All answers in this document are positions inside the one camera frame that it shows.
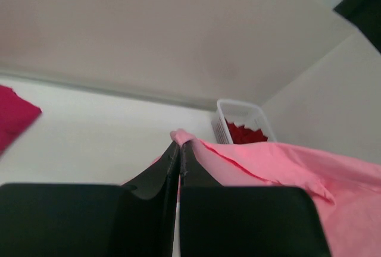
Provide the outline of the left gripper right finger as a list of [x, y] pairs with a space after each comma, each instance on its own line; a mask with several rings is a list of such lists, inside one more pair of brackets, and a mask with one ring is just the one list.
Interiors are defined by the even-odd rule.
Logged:
[[298, 187], [223, 186], [181, 148], [181, 256], [330, 256], [318, 212]]

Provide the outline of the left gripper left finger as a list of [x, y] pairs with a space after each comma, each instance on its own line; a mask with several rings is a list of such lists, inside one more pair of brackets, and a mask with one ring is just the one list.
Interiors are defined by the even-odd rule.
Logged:
[[123, 185], [1, 186], [2, 256], [171, 256], [180, 148]]

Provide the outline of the light pink t shirt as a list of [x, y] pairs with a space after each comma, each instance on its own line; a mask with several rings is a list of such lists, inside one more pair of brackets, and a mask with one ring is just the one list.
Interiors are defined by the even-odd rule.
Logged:
[[[223, 186], [288, 186], [313, 200], [330, 256], [380, 255], [380, 166], [300, 146], [261, 142], [222, 145], [179, 129], [172, 143], [191, 143], [199, 163]], [[180, 241], [180, 172], [174, 233]]]

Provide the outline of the magenta t shirt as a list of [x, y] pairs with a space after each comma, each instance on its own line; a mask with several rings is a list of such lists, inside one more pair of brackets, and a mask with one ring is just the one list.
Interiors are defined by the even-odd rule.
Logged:
[[39, 107], [1, 85], [1, 154], [41, 115]]

